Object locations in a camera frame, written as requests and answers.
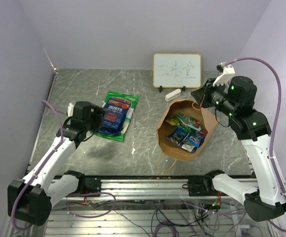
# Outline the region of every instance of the marble surface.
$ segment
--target marble surface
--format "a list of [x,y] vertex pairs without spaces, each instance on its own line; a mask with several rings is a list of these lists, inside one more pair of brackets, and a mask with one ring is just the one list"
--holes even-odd
[[[203,81],[214,76],[216,73],[202,73]],[[76,101],[102,105],[108,91],[135,94],[139,96],[139,102],[124,142],[94,136],[78,147],[58,174],[69,169],[86,175],[203,175],[214,169],[224,170],[227,174],[250,174],[242,144],[230,128],[220,125],[198,157],[178,161],[170,171],[157,170],[155,164],[161,150],[155,129],[170,103],[165,101],[165,95],[173,90],[165,88],[159,93],[152,85],[152,70],[60,69],[50,97],[50,103],[59,111],[66,112],[68,104]],[[191,91],[182,91],[181,96],[187,98]],[[64,121],[66,116],[61,115],[61,118]],[[227,124],[224,115],[218,114],[218,119]],[[29,170],[47,152],[58,127],[54,114],[47,111]],[[160,168],[166,169],[172,162],[173,159],[163,156]]]

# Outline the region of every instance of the wall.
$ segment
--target wall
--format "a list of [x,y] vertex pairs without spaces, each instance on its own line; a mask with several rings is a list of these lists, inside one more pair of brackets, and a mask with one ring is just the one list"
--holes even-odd
[[[282,109],[274,149],[286,179],[286,2],[272,0],[240,56],[260,57],[269,62],[280,76]],[[257,84],[256,108],[273,124],[278,89],[272,73],[257,62],[234,64],[238,75],[249,76]],[[286,215],[283,218],[286,226]]]
[[17,0],[0,0],[0,230],[28,164],[54,71]]
[[215,70],[243,49],[270,0],[20,0],[56,68],[151,69],[198,52]]

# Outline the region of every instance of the whiteboard frame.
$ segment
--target whiteboard frame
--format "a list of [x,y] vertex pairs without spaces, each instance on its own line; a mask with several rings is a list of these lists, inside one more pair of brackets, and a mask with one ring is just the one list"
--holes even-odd
[[[155,86],[155,83],[154,83],[154,79],[155,79],[155,54],[188,54],[188,55],[199,55],[200,56],[200,86],[198,87],[192,87],[192,86],[186,86],[186,88],[201,88],[202,86],[202,56],[200,53],[154,53],[153,54],[153,86],[155,88],[159,88],[159,86]],[[175,87],[175,86],[162,86],[162,88],[178,88],[178,87]]]

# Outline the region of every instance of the brown paper bag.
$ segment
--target brown paper bag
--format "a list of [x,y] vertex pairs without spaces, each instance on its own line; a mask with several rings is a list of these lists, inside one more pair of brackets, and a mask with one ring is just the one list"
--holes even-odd
[[[208,132],[204,142],[196,150],[195,153],[190,153],[183,148],[178,147],[176,144],[167,139],[167,136],[170,135],[176,129],[176,126],[170,125],[165,121],[165,119],[167,118],[167,116],[175,114],[181,114],[196,118],[200,122],[201,128]],[[175,99],[167,107],[156,129],[156,136],[158,144],[162,149],[162,154],[166,154],[175,159],[173,165],[169,169],[161,171],[170,170],[172,167],[174,167],[177,160],[188,161],[192,158],[195,158],[203,150],[203,148],[211,138],[214,130],[216,129],[216,126],[217,121],[214,115],[207,109],[200,108],[194,101],[191,100],[186,100],[183,98]],[[157,161],[157,168],[160,163],[162,154]]]

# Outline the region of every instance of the whiteboard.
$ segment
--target whiteboard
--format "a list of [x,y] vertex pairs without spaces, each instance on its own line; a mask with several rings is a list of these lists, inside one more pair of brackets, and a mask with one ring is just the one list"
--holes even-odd
[[198,53],[155,53],[154,87],[201,87],[201,55]]

